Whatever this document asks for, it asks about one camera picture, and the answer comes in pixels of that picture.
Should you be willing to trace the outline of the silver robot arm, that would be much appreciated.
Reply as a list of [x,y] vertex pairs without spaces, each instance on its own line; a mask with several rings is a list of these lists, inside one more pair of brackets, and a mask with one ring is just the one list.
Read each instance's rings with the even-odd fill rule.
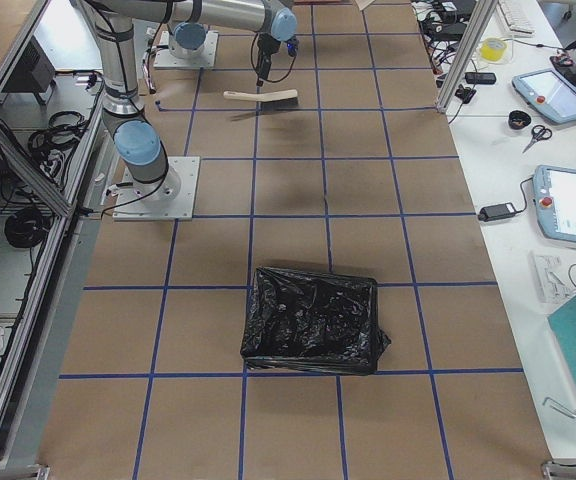
[[252,67],[259,86],[269,80],[272,56],[285,45],[295,58],[299,41],[297,19],[290,1],[130,1],[130,17],[167,27],[167,52],[156,56],[159,68],[211,68],[218,33],[210,26],[250,31],[257,57]]
[[102,63],[102,120],[132,177],[134,195],[146,204],[171,200],[179,193],[180,179],[139,99],[133,20],[101,1],[83,5],[92,18]]

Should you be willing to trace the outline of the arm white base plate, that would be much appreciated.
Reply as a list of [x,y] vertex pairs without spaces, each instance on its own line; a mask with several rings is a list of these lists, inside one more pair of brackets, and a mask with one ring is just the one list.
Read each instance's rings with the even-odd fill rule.
[[194,213],[201,159],[198,156],[168,158],[169,169],[161,186],[135,183],[128,168],[118,191],[118,206],[111,211],[117,221],[191,220]]
[[170,41],[168,31],[164,31],[157,46],[154,68],[159,70],[199,70],[213,69],[216,61],[218,32],[209,30],[204,43],[196,50],[184,49],[175,41]]

